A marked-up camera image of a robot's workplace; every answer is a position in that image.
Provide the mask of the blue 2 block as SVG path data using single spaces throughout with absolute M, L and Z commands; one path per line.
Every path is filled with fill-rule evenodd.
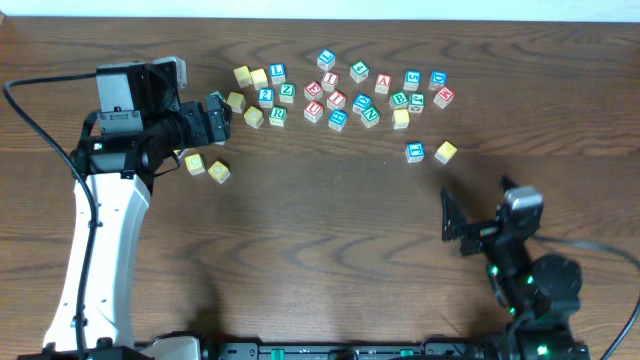
M 270 109 L 274 106 L 275 90 L 273 88 L 261 88 L 258 91 L 258 103 L 261 108 Z

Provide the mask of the red A block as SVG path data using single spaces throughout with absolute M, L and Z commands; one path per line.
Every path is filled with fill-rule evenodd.
M 375 80 L 374 91 L 378 94 L 386 95 L 391 87 L 392 76 L 386 73 L 379 73 Z

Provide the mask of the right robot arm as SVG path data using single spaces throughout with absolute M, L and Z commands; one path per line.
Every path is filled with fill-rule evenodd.
M 493 219 L 471 223 L 447 189 L 440 192 L 442 240 L 460 242 L 463 256 L 484 254 L 487 276 L 512 321 L 503 330 L 467 340 L 465 356 L 484 359 L 588 359 L 569 319 L 581 307 L 579 264 L 562 255 L 531 257 L 526 241 L 540 228 L 543 195 L 501 179 L 504 198 Z

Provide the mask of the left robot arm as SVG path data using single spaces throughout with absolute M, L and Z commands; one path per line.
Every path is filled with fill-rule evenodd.
M 70 158 L 77 169 L 76 221 L 62 296 L 43 345 L 57 352 L 100 341 L 131 347 L 131 290 L 139 233 L 157 171 L 177 151 L 230 137 L 220 97 L 181 102 L 185 62 L 102 65 L 99 109 L 84 121 Z

